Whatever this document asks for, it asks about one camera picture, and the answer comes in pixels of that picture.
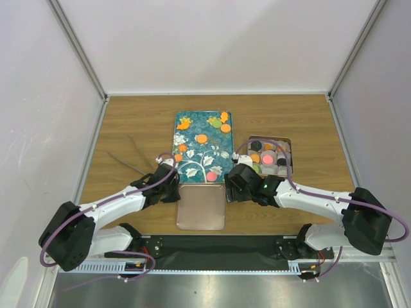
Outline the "rose gold tin lid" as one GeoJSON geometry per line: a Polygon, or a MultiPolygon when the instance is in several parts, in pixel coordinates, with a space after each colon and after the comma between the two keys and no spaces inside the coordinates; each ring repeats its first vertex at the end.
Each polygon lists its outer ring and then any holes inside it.
{"type": "Polygon", "coordinates": [[[179,188],[176,225],[180,230],[220,231],[225,226],[225,187],[184,184],[179,188]]]}

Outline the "rose gold cookie tin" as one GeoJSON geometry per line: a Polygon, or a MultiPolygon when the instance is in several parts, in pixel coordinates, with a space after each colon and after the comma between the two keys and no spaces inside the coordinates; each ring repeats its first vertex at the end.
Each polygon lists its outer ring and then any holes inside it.
{"type": "Polygon", "coordinates": [[[249,139],[254,139],[254,141],[260,141],[263,146],[261,151],[253,151],[250,148],[251,142],[247,145],[247,155],[251,155],[253,153],[262,155],[271,155],[274,158],[274,163],[271,166],[265,166],[260,162],[260,175],[268,176],[268,175],[276,175],[281,177],[287,177],[288,170],[287,166],[278,166],[277,160],[279,158],[285,158],[290,165],[290,174],[293,174],[293,158],[292,158],[292,143],[289,138],[285,137],[269,137],[269,136],[250,136],[249,139]],[[273,150],[265,150],[265,144],[273,145],[273,150]]]}

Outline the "metal slotted tongs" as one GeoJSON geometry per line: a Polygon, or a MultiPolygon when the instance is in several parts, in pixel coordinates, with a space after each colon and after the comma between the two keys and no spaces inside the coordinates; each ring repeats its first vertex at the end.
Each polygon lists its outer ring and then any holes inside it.
{"type": "Polygon", "coordinates": [[[129,143],[130,149],[126,150],[124,153],[120,151],[115,153],[108,151],[107,155],[121,165],[136,171],[140,175],[145,175],[154,171],[153,164],[136,140],[130,135],[127,135],[125,139],[129,143]]]}

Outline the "black round cookie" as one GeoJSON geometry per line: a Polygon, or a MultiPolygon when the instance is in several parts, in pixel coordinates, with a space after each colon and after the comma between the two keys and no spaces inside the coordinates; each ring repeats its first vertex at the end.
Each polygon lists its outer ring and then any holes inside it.
{"type": "Polygon", "coordinates": [[[260,141],[252,141],[250,148],[253,151],[261,151],[263,144],[260,141]]]}
{"type": "Polygon", "coordinates": [[[279,158],[277,160],[277,165],[278,166],[285,166],[286,165],[286,159],[285,158],[279,158]]]}

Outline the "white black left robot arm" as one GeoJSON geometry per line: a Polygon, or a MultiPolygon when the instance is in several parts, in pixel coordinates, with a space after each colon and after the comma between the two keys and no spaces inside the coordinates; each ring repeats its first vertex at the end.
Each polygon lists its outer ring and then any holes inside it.
{"type": "Polygon", "coordinates": [[[141,241],[136,230],[126,225],[106,225],[158,203],[180,199],[179,174],[172,159],[157,158],[157,169],[130,183],[111,196],[75,205],[67,201],[55,212],[39,238],[40,263],[71,271],[88,257],[104,253],[136,256],[141,241]]]}

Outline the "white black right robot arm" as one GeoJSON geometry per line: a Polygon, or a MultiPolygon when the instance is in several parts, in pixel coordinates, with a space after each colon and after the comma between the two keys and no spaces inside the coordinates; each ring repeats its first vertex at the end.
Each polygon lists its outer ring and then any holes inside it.
{"type": "Polygon", "coordinates": [[[310,258],[330,246],[351,245],[368,255],[382,251],[391,217],[367,189],[332,192],[292,186],[281,176],[260,176],[250,166],[236,165],[225,174],[228,202],[253,201],[261,206],[298,209],[331,220],[324,225],[305,224],[295,242],[296,252],[310,258]]]}

